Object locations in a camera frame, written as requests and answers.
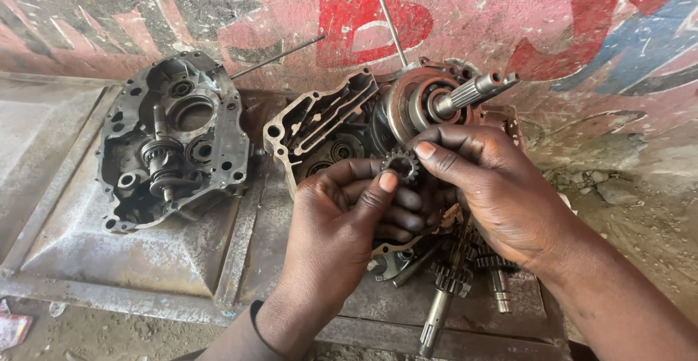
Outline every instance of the dirt ground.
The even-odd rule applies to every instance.
[[[558,185],[572,209],[698,322],[698,188],[641,184],[637,202],[610,205],[589,175],[584,179],[579,185]],[[591,192],[582,194],[585,187],[591,187]],[[223,330],[78,306],[68,306],[53,318],[46,302],[10,297],[9,304],[13,313],[31,315],[34,322],[22,345],[2,353],[0,360],[7,361],[166,361],[205,347]],[[571,325],[568,331],[571,339],[583,341]],[[423,360],[331,344],[316,344],[307,359]]]

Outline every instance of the concrete wall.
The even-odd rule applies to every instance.
[[[497,100],[517,106],[541,165],[698,179],[685,155],[698,152],[698,0],[387,2],[411,61],[521,73]],[[0,0],[0,23],[5,71],[127,79],[202,49],[234,72],[319,33],[236,83],[329,89],[357,65],[399,66],[377,0]]]

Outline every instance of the gear stack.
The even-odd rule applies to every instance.
[[[413,153],[399,149],[397,152],[392,151],[385,157],[382,169],[395,170],[400,178],[400,184],[409,184],[414,181],[420,166]]]
[[[497,302],[497,310],[499,313],[511,313],[512,295],[507,274],[517,271],[519,266],[499,256],[487,244],[480,246],[477,252],[477,268],[489,271],[489,288]]]
[[[460,224],[456,221],[453,224],[454,230],[443,246],[448,252],[448,261],[432,264],[436,272],[436,296],[420,338],[420,355],[423,357],[431,358],[433,355],[454,294],[465,297],[470,291],[477,248],[484,243],[471,222]]]

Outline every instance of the blue paint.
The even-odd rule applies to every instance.
[[[606,37],[601,50],[588,65],[574,75],[555,81],[551,85],[551,91],[574,89],[606,63],[621,56],[606,81],[597,87],[596,93],[632,96],[652,92],[639,92],[630,88],[640,84],[652,71],[698,44],[698,27],[693,26],[693,31],[682,28],[682,32],[676,35],[697,6],[698,0],[670,0],[651,16],[636,13]],[[669,85],[669,88],[682,84],[685,84],[685,77],[683,82],[677,81],[674,86]]]

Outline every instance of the person's left hand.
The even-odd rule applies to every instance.
[[[414,196],[398,191],[395,171],[380,168],[379,160],[342,160],[298,186],[284,270],[256,318],[260,336],[279,355],[300,357],[339,313],[364,276],[381,221],[419,218],[395,211],[394,198]]]

